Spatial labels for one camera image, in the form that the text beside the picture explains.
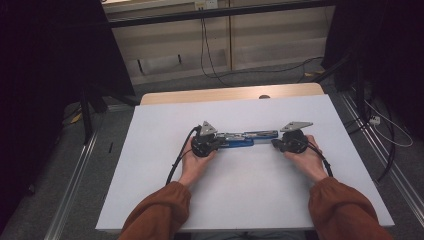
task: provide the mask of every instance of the person's left hand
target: person's left hand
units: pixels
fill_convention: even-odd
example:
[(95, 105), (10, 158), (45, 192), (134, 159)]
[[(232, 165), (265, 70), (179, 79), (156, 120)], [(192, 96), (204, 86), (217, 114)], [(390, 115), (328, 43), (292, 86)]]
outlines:
[(206, 169), (208, 163), (215, 157), (216, 150), (211, 152), (207, 157), (198, 157), (194, 155), (191, 151), (191, 141), (193, 137), (187, 141), (187, 144), (183, 150), (183, 172), (181, 177), (178, 180), (179, 183), (183, 184), (186, 187), (190, 187), (196, 183), (199, 178), (202, 176), (204, 170)]

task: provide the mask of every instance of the metal bracket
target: metal bracket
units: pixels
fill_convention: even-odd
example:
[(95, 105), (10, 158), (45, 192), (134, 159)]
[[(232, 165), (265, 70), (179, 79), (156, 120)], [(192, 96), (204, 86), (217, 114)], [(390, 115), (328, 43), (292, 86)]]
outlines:
[(285, 127), (280, 129), (280, 132), (293, 132), (295, 130), (299, 130), (301, 128), (309, 127), (313, 125), (311, 122), (290, 122)]
[(207, 136), (211, 134), (217, 133), (218, 130), (216, 130), (212, 125), (210, 125), (207, 121), (203, 122), (202, 128), (200, 129), (200, 136)]

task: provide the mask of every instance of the orange sleeve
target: orange sleeve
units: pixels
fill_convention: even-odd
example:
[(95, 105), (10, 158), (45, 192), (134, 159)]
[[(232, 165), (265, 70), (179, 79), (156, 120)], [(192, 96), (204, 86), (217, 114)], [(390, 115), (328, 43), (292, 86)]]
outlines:
[(119, 239), (171, 239), (188, 219), (190, 198), (186, 187), (169, 183), (134, 208)]
[(325, 178), (310, 190), (309, 212), (321, 240), (392, 239), (371, 202), (356, 189)]

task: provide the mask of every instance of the white paper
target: white paper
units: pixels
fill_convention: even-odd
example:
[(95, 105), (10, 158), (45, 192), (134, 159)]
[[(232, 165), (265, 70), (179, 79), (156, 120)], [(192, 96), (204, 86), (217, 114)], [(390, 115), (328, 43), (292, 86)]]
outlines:
[[(394, 225), (331, 100), (322, 95), (136, 107), (96, 229), (119, 231), (133, 208), (165, 185), (188, 132), (204, 120), (219, 132), (313, 122), (303, 132), (315, 136), (334, 177), (370, 199), (381, 225)], [(173, 180), (180, 174), (181, 164)], [(220, 149), (192, 188), (190, 217), (182, 230), (312, 228), (311, 186), (271, 144)]]

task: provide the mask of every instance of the power outlet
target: power outlet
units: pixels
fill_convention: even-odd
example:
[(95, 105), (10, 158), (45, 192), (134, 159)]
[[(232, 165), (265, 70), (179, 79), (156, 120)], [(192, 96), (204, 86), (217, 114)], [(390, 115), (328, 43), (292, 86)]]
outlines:
[(196, 1), (194, 2), (194, 10), (199, 11), (206, 8), (206, 2), (205, 1)]
[(217, 9), (218, 8), (218, 0), (206, 0), (206, 9)]
[(379, 125), (380, 124), (380, 117), (379, 116), (371, 116), (370, 123), (373, 125)]

